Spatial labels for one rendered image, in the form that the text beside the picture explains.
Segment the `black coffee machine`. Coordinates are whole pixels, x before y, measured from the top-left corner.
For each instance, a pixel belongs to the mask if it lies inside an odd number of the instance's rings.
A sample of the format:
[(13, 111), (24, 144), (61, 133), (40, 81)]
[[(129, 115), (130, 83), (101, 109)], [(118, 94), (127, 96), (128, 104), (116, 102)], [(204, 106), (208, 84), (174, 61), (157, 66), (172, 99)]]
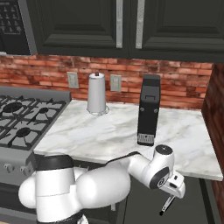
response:
[(153, 146), (157, 132), (160, 105), (160, 76), (143, 76), (137, 123), (137, 143)]

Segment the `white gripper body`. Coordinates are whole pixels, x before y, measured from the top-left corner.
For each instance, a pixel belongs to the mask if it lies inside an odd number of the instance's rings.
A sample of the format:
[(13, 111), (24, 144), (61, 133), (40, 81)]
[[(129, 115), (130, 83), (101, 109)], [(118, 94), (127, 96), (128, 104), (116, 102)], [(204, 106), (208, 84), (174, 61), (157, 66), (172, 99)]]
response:
[(174, 185), (168, 184), (163, 185), (160, 187), (160, 190), (169, 193), (171, 195), (174, 195), (175, 197), (182, 199), (185, 196), (186, 193), (186, 185), (182, 184), (181, 186), (175, 187)]

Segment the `dark drawer front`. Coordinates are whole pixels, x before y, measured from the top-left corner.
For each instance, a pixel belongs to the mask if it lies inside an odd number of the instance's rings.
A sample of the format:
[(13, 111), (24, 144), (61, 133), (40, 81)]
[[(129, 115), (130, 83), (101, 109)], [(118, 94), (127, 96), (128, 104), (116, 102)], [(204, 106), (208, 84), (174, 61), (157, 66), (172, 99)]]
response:
[(175, 199), (160, 215), (169, 195), (150, 190), (133, 178), (124, 224), (208, 224), (199, 181), (185, 177), (185, 188), (185, 197)]

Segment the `dark cupboard door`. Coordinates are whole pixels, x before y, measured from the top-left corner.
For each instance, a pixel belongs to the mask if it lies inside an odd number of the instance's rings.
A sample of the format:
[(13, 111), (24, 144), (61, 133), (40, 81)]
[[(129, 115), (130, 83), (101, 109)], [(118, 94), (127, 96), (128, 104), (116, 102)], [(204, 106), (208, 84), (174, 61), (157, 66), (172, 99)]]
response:
[(137, 0), (130, 8), (131, 58), (224, 63), (224, 0), (145, 0), (141, 49)]
[(127, 58), (130, 1), (123, 0), (122, 48), (116, 48), (116, 0), (27, 0), (39, 54)]

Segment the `grey gas stove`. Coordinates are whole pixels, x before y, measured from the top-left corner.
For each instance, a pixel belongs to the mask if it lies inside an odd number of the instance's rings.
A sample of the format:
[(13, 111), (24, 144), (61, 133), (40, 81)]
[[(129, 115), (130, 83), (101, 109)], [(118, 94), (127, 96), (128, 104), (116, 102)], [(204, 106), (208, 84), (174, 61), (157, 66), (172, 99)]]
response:
[[(18, 188), (36, 170), (35, 147), (71, 100), (68, 91), (0, 86), (0, 221), (36, 224), (35, 211), (22, 206)], [(6, 163), (15, 167), (12, 173)]]

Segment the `grey wall socket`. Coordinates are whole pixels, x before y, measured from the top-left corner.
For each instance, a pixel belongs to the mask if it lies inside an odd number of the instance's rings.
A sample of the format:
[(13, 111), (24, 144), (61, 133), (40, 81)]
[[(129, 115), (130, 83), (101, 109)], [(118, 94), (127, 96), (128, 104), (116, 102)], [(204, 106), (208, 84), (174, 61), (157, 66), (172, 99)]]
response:
[(120, 92), (121, 81), (122, 81), (121, 75), (111, 74), (110, 75), (110, 90), (114, 92)]
[(78, 88), (79, 87), (78, 74), (75, 72), (67, 72), (66, 74), (68, 78), (68, 86), (70, 88)]

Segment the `grey stove knob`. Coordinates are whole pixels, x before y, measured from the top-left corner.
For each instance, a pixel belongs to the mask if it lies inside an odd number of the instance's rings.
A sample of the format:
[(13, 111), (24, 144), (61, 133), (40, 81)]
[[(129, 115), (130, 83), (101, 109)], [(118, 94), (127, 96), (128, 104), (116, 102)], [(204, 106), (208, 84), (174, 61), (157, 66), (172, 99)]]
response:
[(32, 170), (28, 166), (21, 166), (20, 171), (27, 177), (32, 174)]
[(12, 173), (15, 170), (15, 167), (12, 164), (4, 164), (3, 168), (8, 172), (8, 173)]

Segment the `black microwave oven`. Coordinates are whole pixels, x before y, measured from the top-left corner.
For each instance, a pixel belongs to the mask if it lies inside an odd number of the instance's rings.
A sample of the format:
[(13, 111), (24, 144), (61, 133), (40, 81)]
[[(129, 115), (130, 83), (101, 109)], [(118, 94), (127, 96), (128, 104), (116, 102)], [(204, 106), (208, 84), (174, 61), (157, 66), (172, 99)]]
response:
[(37, 53), (26, 0), (0, 0), (0, 56)]

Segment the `white paper towel roll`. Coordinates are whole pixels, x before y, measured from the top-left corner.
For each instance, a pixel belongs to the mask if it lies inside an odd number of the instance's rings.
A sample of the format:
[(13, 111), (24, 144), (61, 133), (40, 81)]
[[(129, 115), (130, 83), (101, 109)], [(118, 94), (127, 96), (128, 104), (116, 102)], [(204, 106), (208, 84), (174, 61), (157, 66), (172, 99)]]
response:
[(87, 93), (87, 111), (94, 116), (102, 116), (109, 112), (106, 105), (105, 75), (95, 72), (89, 75)]

